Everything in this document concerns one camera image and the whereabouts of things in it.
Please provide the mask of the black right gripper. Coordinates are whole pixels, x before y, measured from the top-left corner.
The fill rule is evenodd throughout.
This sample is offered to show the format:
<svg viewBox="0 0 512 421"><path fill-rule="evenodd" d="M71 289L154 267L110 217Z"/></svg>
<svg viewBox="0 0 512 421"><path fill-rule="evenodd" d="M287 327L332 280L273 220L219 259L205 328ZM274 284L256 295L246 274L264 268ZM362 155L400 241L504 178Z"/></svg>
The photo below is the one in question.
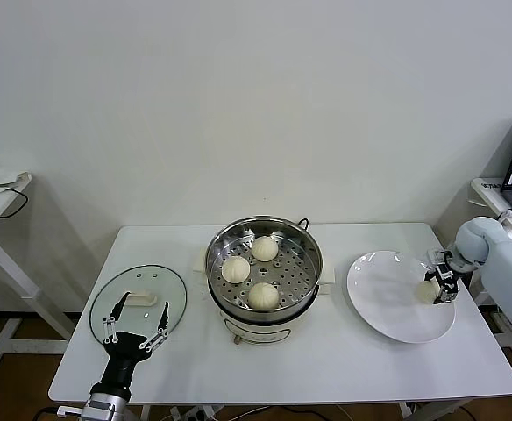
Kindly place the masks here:
<svg viewBox="0 0 512 421"><path fill-rule="evenodd" d="M437 292L434 304L452 303L458 294L457 274L445 262L438 263L436 268L428 269L424 280L433 282Z"/></svg>

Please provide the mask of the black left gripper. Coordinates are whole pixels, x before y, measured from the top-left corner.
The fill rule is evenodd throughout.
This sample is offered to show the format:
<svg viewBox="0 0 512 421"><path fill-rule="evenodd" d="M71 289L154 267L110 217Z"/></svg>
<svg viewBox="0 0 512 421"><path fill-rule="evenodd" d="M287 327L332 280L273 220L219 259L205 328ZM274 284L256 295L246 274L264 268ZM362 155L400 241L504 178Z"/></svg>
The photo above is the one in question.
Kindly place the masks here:
<svg viewBox="0 0 512 421"><path fill-rule="evenodd" d="M155 351L169 335L167 330L169 302L165 302L156 332L151 337L116 331L116 323L121 317L130 294L130 291L126 291L114 304L110 315L103 319L103 349L108 354L109 360L100 382L92 386L91 395L103 393L130 398L132 396L130 386L135 367L151 356L147 351Z"/></svg>

